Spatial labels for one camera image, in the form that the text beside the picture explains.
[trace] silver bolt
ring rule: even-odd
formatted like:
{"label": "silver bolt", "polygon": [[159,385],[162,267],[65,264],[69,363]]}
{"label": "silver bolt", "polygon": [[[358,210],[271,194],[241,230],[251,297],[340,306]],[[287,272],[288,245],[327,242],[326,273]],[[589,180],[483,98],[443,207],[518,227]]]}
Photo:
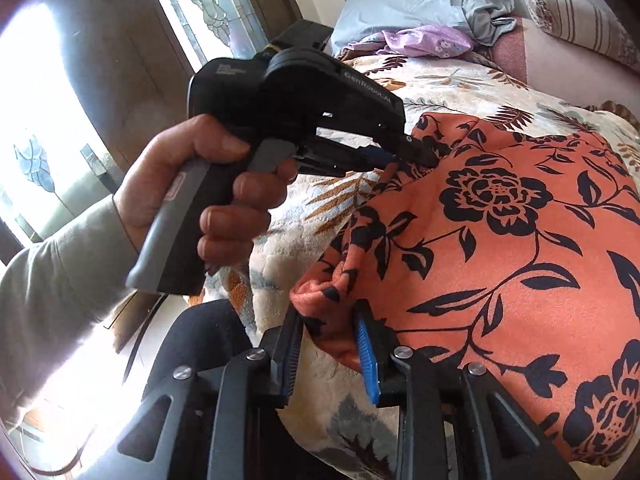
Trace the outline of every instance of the silver bolt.
{"label": "silver bolt", "polygon": [[484,366],[482,363],[473,362],[469,363],[467,370],[469,370],[469,373],[471,375],[481,376],[486,373],[486,366]]}
{"label": "silver bolt", "polygon": [[187,365],[178,366],[174,370],[174,379],[178,379],[179,381],[188,379],[192,375],[193,375],[193,369]]}
{"label": "silver bolt", "polygon": [[394,348],[394,355],[398,359],[408,359],[414,354],[414,351],[411,350],[408,346],[396,346]]}
{"label": "silver bolt", "polygon": [[249,359],[249,361],[260,361],[265,357],[267,357],[267,352],[262,348],[254,348],[246,355],[246,358]]}

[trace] human hand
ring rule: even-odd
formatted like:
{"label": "human hand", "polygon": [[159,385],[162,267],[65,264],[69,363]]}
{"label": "human hand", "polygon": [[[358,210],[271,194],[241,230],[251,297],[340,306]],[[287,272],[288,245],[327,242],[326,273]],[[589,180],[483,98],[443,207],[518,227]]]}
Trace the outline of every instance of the human hand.
{"label": "human hand", "polygon": [[[155,136],[113,197],[136,250],[142,248],[169,186],[187,160],[201,156],[224,164],[242,159],[248,151],[247,143],[209,115],[191,118]],[[296,179],[297,173],[296,162],[288,159],[275,174],[239,175],[234,182],[233,204],[207,207],[200,216],[200,257],[212,267],[248,258],[254,246],[252,239],[269,228],[271,215],[267,209],[284,202],[287,184]]]}

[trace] purple floral cloth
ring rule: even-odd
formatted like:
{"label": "purple floral cloth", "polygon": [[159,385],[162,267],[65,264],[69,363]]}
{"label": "purple floral cloth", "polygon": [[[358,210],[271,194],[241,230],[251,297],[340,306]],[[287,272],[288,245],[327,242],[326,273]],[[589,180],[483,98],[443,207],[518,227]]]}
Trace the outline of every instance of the purple floral cloth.
{"label": "purple floral cloth", "polygon": [[340,57],[351,59],[351,52],[360,56],[372,54],[401,54],[409,57],[436,56],[456,57],[471,50],[473,40],[455,28],[428,23],[415,28],[406,28],[398,32],[383,30],[360,41],[351,41]]}

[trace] striped pillow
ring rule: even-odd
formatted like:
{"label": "striped pillow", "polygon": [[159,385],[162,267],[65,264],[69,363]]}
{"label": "striped pillow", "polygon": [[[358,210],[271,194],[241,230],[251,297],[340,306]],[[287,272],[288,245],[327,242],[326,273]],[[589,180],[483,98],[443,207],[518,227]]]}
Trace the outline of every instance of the striped pillow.
{"label": "striped pillow", "polygon": [[547,34],[604,54],[640,72],[640,53],[613,16],[589,0],[525,0]]}

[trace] gray pillow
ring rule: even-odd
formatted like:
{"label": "gray pillow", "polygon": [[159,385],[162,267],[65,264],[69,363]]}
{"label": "gray pillow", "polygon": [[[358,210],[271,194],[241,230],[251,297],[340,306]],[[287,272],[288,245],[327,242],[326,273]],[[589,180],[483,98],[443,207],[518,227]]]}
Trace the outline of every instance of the gray pillow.
{"label": "gray pillow", "polygon": [[347,0],[331,36],[334,56],[350,41],[388,30],[397,32],[425,23],[449,25],[479,44],[492,46],[513,30],[513,0]]}

